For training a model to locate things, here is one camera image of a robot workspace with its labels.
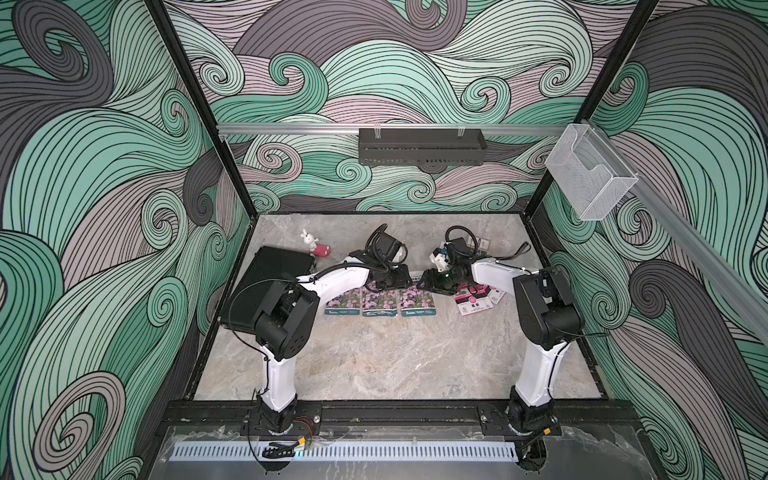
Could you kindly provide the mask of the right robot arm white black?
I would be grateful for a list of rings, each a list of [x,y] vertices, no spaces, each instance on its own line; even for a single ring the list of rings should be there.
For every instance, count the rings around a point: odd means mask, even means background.
[[[520,375],[510,391],[507,418],[513,432],[528,436],[556,424],[552,389],[567,353],[583,329],[565,275],[552,268],[530,270],[496,258],[426,270],[421,290],[452,296],[471,283],[514,297],[527,344]]]

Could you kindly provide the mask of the pink carnation seed packet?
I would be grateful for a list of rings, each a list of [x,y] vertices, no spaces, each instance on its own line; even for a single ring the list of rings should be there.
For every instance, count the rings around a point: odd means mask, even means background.
[[[462,316],[473,315],[493,309],[504,298],[505,293],[487,285],[467,285],[453,297]]]

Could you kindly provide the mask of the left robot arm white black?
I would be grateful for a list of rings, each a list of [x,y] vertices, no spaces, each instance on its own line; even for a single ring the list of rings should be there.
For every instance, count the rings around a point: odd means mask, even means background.
[[[254,336],[264,356],[258,394],[262,423],[273,432],[291,428],[296,411],[296,356],[310,338],[320,307],[359,288],[376,292],[408,287],[407,247],[367,247],[318,273],[274,279],[254,315]]]

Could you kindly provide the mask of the purple flower seed packet back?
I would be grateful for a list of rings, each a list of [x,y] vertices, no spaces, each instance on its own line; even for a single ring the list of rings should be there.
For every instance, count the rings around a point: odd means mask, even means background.
[[[403,317],[427,317],[437,314],[433,294],[415,286],[400,292],[399,311]]]

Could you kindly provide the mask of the purple flower seed packet front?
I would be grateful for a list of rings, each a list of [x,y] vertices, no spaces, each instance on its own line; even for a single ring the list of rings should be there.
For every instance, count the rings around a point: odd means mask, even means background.
[[[329,316],[359,316],[362,312],[361,289],[349,290],[329,300],[324,313]]]

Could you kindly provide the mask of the purple flower seed packet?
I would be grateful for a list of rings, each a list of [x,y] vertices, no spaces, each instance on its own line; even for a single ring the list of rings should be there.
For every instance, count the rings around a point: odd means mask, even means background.
[[[398,315],[398,292],[387,290],[362,291],[361,314],[363,317],[396,317]]]
[[[437,314],[433,294],[415,286],[400,292],[399,311],[403,317],[427,317]]]
[[[359,316],[362,312],[361,289],[349,290],[329,300],[324,313],[329,316]]]

